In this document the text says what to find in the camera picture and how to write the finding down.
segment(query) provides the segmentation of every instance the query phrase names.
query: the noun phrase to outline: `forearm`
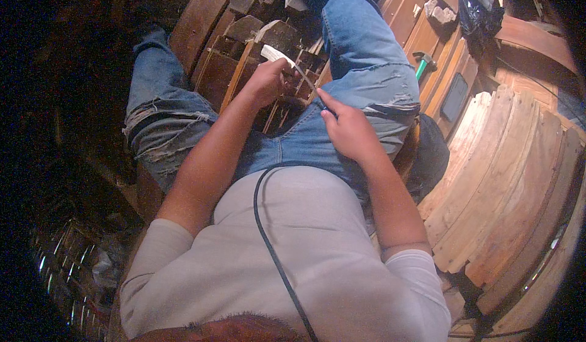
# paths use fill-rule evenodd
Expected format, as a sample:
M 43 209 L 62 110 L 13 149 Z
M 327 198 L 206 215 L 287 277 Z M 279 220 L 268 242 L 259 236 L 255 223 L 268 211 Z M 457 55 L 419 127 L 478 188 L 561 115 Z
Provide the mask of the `forearm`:
M 360 166 L 368 181 L 378 242 L 385 250 L 383 260 L 412 248 L 431 254 L 417 206 L 382 146 Z
M 207 226 L 216 203 L 234 176 L 238 158 L 258 110 L 237 96 L 183 161 L 158 217 L 179 223 L 193 236 Z M 177 215 L 177 203 L 186 206 Z

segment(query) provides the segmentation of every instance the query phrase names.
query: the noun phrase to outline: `hand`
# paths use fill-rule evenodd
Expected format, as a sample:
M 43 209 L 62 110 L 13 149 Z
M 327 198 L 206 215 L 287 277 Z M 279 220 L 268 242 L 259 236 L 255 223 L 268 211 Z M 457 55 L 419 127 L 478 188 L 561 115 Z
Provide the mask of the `hand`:
M 273 103 L 289 85 L 282 71 L 290 70 L 290 68 L 285 58 L 260 64 L 236 98 L 247 100 L 257 111 L 266 107 Z
M 327 135 L 337 151 L 361 166 L 377 154 L 386 155 L 374 128 L 360 109 L 338 102 L 322 89 L 318 89 L 318 93 L 324 104 L 338 116 L 336 119 L 330 111 L 321 112 Z

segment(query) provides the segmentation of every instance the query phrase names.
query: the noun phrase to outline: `t-shirt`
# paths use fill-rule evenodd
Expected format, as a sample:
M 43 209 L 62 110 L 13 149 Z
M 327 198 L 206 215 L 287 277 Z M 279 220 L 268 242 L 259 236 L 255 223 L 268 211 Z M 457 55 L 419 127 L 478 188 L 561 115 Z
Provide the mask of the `t-shirt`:
M 278 317 L 306 334 L 256 226 L 260 175 L 235 182 L 195 240 L 174 222 L 151 223 L 120 292 L 128 337 L 242 311 Z M 344 181 L 288 167 L 263 183 L 261 222 L 320 340 L 447 339 L 450 312 L 432 258 L 404 250 L 381 262 Z

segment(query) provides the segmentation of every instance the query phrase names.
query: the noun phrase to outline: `black cable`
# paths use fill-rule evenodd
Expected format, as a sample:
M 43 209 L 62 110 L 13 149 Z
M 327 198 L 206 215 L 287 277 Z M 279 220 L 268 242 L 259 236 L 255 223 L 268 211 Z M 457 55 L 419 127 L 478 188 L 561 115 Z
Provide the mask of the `black cable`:
M 536 79 L 534 79 L 533 77 L 529 76 L 528 74 L 525 74 L 523 71 L 521 71 L 520 69 L 512 66 L 510 63 L 506 62 L 505 60 L 503 60 L 501 57 L 496 56 L 497 60 L 500 60 L 501 62 L 503 62 L 505 65 L 507 65 L 508 67 L 512 68 L 513 70 L 517 71 L 520 74 L 523 74 L 525 76 L 527 76 L 528 78 L 530 78 L 531 80 L 533 80 L 534 82 L 538 83 L 540 87 L 546 89 L 547 91 L 549 91 L 550 93 L 552 93 L 552 95 L 554 95 L 557 100 L 561 101 L 561 103 L 563 105 L 566 106 L 566 108 L 568 108 L 573 115 L 576 116 L 576 118 L 580 121 L 580 123 L 582 123 L 582 126 L 586 128 L 586 123 L 584 123 L 584 121 L 582 120 L 582 118 L 580 118 L 580 115 L 577 114 L 574 109 L 572 109 L 572 107 L 570 106 L 570 104 L 568 102 L 566 102 L 564 99 L 560 98 L 560 96 L 556 93 L 554 93 L 553 91 L 551 91 L 550 89 L 548 89 L 544 84 L 542 84 L 541 82 L 538 82 Z
M 309 318 L 305 314 L 305 311 L 303 310 L 303 307 L 301 306 L 301 302 L 299 301 L 299 298 L 297 297 L 297 294 L 295 293 L 295 290 L 293 289 L 293 287 L 291 287 L 291 283 L 289 282 L 289 279 L 287 278 L 287 275 L 285 274 L 285 270 L 283 269 L 283 265 L 281 264 L 281 261 L 277 257 L 277 253 L 275 252 L 275 249 L 273 248 L 273 245 L 268 240 L 267 233 L 264 231 L 264 228 L 262 227 L 262 224 L 260 222 L 260 216 L 259 216 L 259 190 L 260 190 L 260 184 L 262 183 L 262 179 L 264 177 L 266 177 L 266 175 L 268 174 L 268 172 L 271 171 L 271 170 L 273 170 L 273 169 L 275 169 L 275 168 L 279 168 L 279 167 L 303 166 L 303 165 L 307 165 L 307 163 L 303 163 L 303 162 L 280 162 L 278 164 L 275 164 L 275 165 L 272 165 L 272 166 L 268 167 L 261 174 L 261 176 L 259 178 L 259 181 L 257 182 L 257 185 L 254 188 L 253 209 L 254 209 L 254 219 L 256 220 L 257 226 L 258 226 L 259 231 L 260 231 L 260 235 L 262 236 L 262 240 L 264 240 L 264 243 L 267 246 L 268 252 L 271 254 L 271 258 L 273 258 L 273 262 L 275 263 L 275 266 L 277 267 L 277 270 L 279 271 L 279 275 L 281 275 L 281 279 L 283 280 L 283 283 L 285 284 L 285 288 L 287 289 L 287 292 L 289 293 L 289 296 L 291 297 L 291 300 L 295 304 L 295 308 L 297 309 L 297 312 L 299 313 L 299 316 L 301 317 L 301 320 L 303 321 L 303 324 L 305 326 L 305 329 L 307 330 L 307 333 L 309 334 L 309 338 L 311 338 L 312 342 L 318 342 L 318 338 L 315 335 L 315 332 L 313 331 L 313 328 L 311 327 L 311 323 L 309 322 Z

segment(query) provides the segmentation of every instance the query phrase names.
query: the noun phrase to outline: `jeans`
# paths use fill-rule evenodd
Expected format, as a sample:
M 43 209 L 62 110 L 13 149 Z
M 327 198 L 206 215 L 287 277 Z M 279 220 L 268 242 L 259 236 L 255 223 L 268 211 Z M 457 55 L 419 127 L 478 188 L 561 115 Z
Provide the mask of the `jeans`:
M 333 81 L 322 88 L 344 104 L 364 111 L 386 152 L 394 158 L 419 112 L 414 67 L 372 0 L 307 0 L 320 13 Z M 127 137 L 163 192 L 179 166 L 218 116 L 204 97 L 188 91 L 183 69 L 156 25 L 134 47 L 136 62 L 128 99 Z M 268 166 L 300 160 L 333 173 L 368 202 L 360 167 L 339 154 L 315 99 L 286 132 L 268 137 L 252 132 L 240 155 L 234 180 Z

